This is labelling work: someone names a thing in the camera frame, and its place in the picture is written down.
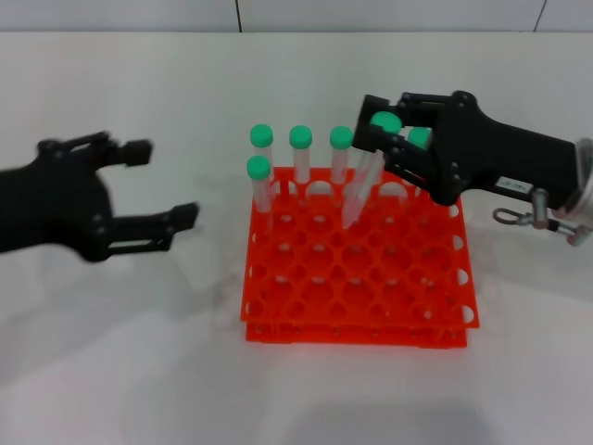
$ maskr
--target green cap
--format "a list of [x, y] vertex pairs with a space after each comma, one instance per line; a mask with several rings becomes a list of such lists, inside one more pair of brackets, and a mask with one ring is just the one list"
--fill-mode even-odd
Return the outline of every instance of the green cap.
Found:
[[266, 148], [267, 146], [271, 146], [271, 143], [274, 142], [274, 135], [271, 132], [271, 127], [265, 123], [254, 125], [251, 128], [249, 136], [251, 138], [251, 145], [256, 146], [257, 148]]
[[252, 156], [247, 161], [247, 174], [251, 179], [266, 179], [270, 172], [270, 162], [265, 156]]
[[373, 125], [379, 125], [383, 131], [391, 134], [399, 134], [401, 131], [401, 121], [399, 117], [389, 111], [379, 111], [374, 113], [371, 118]]
[[422, 149], [428, 148], [428, 139], [430, 138], [430, 128], [414, 127], [408, 133], [408, 141]]
[[346, 150], [352, 145], [352, 130], [348, 127], [334, 127], [330, 133], [330, 145], [338, 150]]
[[290, 145], [293, 148], [309, 148], [313, 142], [313, 133], [309, 127], [305, 125], [297, 125], [290, 131], [289, 140]]

